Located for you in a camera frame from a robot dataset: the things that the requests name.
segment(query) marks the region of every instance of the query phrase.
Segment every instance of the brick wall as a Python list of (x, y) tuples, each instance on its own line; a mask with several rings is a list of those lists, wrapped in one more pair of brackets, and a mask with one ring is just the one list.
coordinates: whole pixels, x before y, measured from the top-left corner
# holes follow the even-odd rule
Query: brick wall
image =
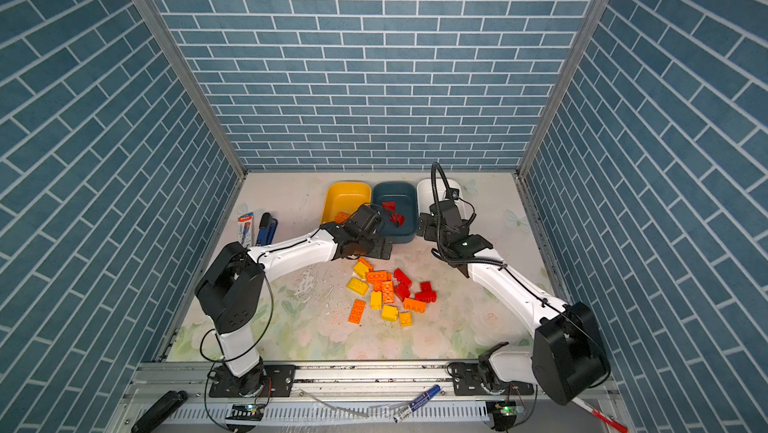
[(232, 169), (130, 0), (0, 0), (0, 98), (0, 431), (103, 428)]
[(768, 431), (768, 0), (610, 0), (531, 171), (638, 431)]
[(156, 0), (250, 169), (514, 169), (589, 0)]

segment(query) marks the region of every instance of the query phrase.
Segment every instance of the table surface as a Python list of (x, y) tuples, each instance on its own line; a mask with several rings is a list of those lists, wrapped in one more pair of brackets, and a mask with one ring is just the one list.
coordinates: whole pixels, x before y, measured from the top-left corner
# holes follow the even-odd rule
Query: table surface
[[(525, 217), (522, 202), (510, 173), (452, 172), (462, 195), (477, 209), (472, 232), (483, 235), (520, 273), (541, 288), (552, 291), (542, 256)], [(338, 181), (361, 181), (371, 187), (383, 181), (408, 181), (414, 186), (426, 178), (423, 172), (370, 173), (252, 173), (245, 180), (216, 246), (237, 240), (236, 217), (254, 212), (256, 219), (268, 211), (280, 222), (274, 243), (311, 233), (320, 224), (329, 186)], [(347, 319), (360, 295), (346, 287), (354, 275), (352, 260), (340, 259), (307, 266), (283, 275), (272, 283), (274, 317), (261, 340), (259, 352), (271, 361), (346, 359), (471, 359), (498, 342), (532, 345), (522, 323), (490, 292), (471, 279), (435, 259), (429, 252), (434, 243), (416, 237), (394, 245), (389, 261), (371, 260), (377, 270), (400, 268), (414, 282), (432, 282), (437, 302), (423, 314), (412, 313), (413, 326), (402, 327), (370, 309), (369, 288), (366, 311), (360, 325)], [(395, 300), (399, 311), (402, 304)], [(270, 298), (263, 288), (251, 328), (254, 337), (264, 330), (269, 317)], [(213, 322), (193, 299), (167, 361), (204, 361), (198, 352), (200, 341)], [(208, 335), (204, 353), (220, 355), (213, 334)]]

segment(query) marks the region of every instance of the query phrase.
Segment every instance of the plastic container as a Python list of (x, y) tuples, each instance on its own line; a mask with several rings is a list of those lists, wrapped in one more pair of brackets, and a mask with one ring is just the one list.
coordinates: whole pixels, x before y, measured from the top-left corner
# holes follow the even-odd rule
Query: plastic container
[(395, 202), (395, 212), (402, 215), (404, 220), (398, 227), (389, 221), (385, 215), (382, 235), (392, 240), (392, 243), (409, 243), (416, 235), (418, 227), (418, 207), (416, 200), (416, 188), (405, 181), (380, 182), (373, 188), (371, 202), (381, 205), (383, 202)]
[(364, 182), (341, 181), (333, 183), (326, 193), (326, 205), (322, 209), (322, 223), (334, 221), (336, 214), (352, 215), (360, 205), (371, 202), (371, 187)]
[[(448, 186), (451, 188), (458, 188), (459, 198), (464, 197), (461, 185), (455, 179), (448, 178)], [(429, 207), (435, 202), (432, 196), (432, 180), (430, 178), (423, 179), (416, 185), (416, 192), (418, 197), (418, 212), (429, 213)], [(441, 200), (446, 199), (446, 186), (442, 183), (442, 178), (437, 177), (437, 196)], [(467, 214), (467, 203), (463, 201), (457, 201), (456, 207), (458, 207), (458, 213), (462, 216), (462, 219), (469, 218)]]

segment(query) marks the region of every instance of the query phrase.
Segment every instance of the dark blue bin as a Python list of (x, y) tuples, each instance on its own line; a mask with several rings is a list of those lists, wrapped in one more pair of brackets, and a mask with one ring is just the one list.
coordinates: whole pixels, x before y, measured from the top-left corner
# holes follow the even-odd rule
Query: dark blue bin
[(383, 202), (388, 201), (395, 202), (395, 212), (401, 214), (405, 220), (398, 227), (385, 216), (382, 234), (389, 237), (392, 243), (409, 243), (416, 236), (418, 227), (416, 188), (405, 181), (380, 182), (373, 187), (371, 202), (381, 206)]

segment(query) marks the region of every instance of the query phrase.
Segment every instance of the blue marker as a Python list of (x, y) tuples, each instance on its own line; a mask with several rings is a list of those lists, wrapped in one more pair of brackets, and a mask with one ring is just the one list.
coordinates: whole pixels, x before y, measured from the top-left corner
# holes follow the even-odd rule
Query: blue marker
[(413, 414), (414, 411), (426, 405), (429, 400), (437, 396), (437, 393), (439, 393), (440, 390), (441, 390), (440, 385), (435, 385), (431, 387), (429, 390), (421, 393), (413, 401), (408, 403), (408, 406), (403, 407), (400, 411), (395, 413), (395, 415), (393, 416), (393, 418), (395, 419), (395, 423), (408, 418), (410, 415)]

